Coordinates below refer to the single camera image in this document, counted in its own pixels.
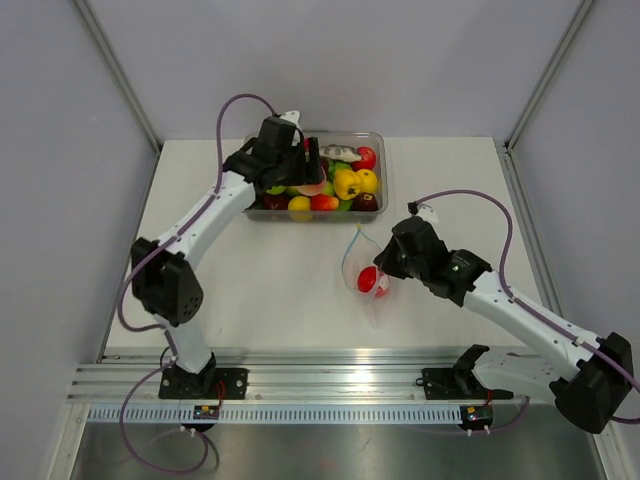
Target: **white table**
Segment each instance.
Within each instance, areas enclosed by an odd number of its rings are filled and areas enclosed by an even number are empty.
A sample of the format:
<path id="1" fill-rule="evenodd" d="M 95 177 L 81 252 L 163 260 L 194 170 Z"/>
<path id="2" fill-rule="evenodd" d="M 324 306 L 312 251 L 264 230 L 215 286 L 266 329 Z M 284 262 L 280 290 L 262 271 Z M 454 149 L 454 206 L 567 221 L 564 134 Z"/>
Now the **white table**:
<path id="1" fill-rule="evenodd" d="M 364 226 L 382 246 L 391 227 L 408 216 L 407 202 L 429 193 L 473 188 L 497 197 L 513 211 L 491 138 L 386 138 L 385 143 L 390 205 Z M 225 157 L 241 144 L 225 141 Z M 140 235 L 156 238 L 211 186 L 215 151 L 211 140 L 166 142 Z M 506 228 L 492 204 L 457 196 L 432 205 L 440 219 L 436 230 L 450 248 L 469 249 L 497 266 Z M 514 222 L 507 278 L 537 300 L 515 215 Z M 363 308 L 345 288 L 340 272 L 354 232 L 351 224 L 252 222 L 238 216 L 196 272 L 205 301 L 193 321 L 201 323 L 212 347 L 246 351 L 521 345 L 488 320 L 434 297 L 415 280 L 392 280 L 389 298 L 376 306 L 372 317 L 372 310 Z M 152 321 L 130 293 L 125 312 L 132 324 Z M 165 345 L 157 330 L 132 334 L 114 320 L 107 352 Z"/>

